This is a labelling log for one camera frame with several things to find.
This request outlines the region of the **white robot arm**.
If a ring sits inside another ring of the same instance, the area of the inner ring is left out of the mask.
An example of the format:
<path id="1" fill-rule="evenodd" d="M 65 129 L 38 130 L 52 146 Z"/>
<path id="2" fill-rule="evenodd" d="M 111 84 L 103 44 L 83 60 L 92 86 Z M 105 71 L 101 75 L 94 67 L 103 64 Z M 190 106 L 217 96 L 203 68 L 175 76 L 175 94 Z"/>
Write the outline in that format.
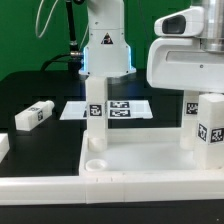
<path id="1" fill-rule="evenodd" d="M 89 42 L 82 75 L 134 73 L 124 36 L 123 0 L 87 0 Z M 192 0 L 154 23 L 147 81 L 155 88 L 224 93 L 224 0 Z"/>

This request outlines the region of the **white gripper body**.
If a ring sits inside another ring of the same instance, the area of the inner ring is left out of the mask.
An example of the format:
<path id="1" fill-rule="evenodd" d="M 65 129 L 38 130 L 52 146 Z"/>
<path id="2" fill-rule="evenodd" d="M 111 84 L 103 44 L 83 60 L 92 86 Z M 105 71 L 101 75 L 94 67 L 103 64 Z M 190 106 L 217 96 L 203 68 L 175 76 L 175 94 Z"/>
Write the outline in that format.
<path id="1" fill-rule="evenodd" d="M 224 93 L 224 54 L 201 50 L 196 38 L 158 38 L 149 49 L 147 81 L 155 88 Z"/>

